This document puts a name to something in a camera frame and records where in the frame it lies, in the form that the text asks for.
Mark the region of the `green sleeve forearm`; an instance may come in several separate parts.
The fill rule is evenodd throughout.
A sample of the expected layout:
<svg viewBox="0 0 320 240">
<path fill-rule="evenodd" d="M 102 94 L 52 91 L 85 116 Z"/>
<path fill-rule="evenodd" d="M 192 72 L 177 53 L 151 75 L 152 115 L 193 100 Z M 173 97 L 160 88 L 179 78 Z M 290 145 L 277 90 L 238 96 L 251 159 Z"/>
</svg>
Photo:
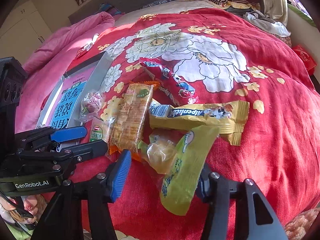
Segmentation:
<svg viewBox="0 0 320 240">
<path fill-rule="evenodd" d="M 27 227 L 22 224 L 20 224 L 19 226 L 11 225 L 7 222 L 5 222 L 5 224 L 17 240 L 31 239 L 33 230 L 28 230 Z"/>
</svg>

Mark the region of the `left hand red nails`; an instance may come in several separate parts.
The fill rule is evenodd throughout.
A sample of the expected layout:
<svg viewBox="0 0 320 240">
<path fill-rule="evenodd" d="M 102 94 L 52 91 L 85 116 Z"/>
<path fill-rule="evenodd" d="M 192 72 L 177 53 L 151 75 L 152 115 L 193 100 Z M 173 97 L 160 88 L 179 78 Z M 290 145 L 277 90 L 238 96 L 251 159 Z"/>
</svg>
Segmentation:
<svg viewBox="0 0 320 240">
<path fill-rule="evenodd" d="M 32 196 L 22 196 L 23 208 L 33 215 L 33 218 L 22 217 L 4 198 L 1 197 L 1 217 L 9 223 L 20 222 L 22 224 L 33 224 L 38 222 L 45 208 L 47 202 L 40 194 Z"/>
</svg>

